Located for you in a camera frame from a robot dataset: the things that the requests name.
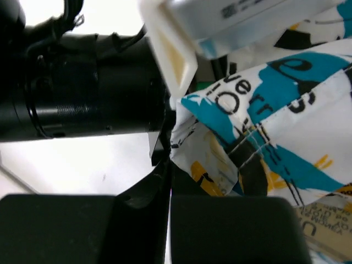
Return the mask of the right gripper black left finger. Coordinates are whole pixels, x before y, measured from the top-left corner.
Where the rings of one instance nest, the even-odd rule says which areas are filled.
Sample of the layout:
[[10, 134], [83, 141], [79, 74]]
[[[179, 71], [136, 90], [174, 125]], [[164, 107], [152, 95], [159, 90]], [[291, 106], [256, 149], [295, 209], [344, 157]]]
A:
[[7, 195], [1, 263], [163, 263], [170, 161], [117, 196]]

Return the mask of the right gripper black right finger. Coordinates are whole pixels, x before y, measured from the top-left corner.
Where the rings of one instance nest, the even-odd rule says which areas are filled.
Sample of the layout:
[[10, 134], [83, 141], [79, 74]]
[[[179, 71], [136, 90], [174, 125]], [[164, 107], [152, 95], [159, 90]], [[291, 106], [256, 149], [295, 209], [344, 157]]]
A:
[[311, 263], [291, 205], [281, 198], [214, 197], [172, 168], [172, 263]]

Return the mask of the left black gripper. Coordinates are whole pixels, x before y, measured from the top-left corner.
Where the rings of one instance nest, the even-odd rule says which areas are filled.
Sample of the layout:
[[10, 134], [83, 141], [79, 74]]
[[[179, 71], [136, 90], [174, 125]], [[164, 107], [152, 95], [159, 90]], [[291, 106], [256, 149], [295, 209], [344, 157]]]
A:
[[147, 133], [151, 163], [169, 154], [168, 92], [146, 29], [73, 35], [82, 1], [27, 26], [19, 1], [1, 1], [1, 141]]

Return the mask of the patterned white teal yellow shorts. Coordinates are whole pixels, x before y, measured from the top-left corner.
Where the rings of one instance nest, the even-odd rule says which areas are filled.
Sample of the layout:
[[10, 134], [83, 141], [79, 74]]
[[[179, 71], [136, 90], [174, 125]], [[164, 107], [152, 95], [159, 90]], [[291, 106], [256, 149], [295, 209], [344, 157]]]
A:
[[212, 196], [300, 209], [314, 263], [351, 263], [351, 1], [225, 55], [177, 102], [170, 158]]

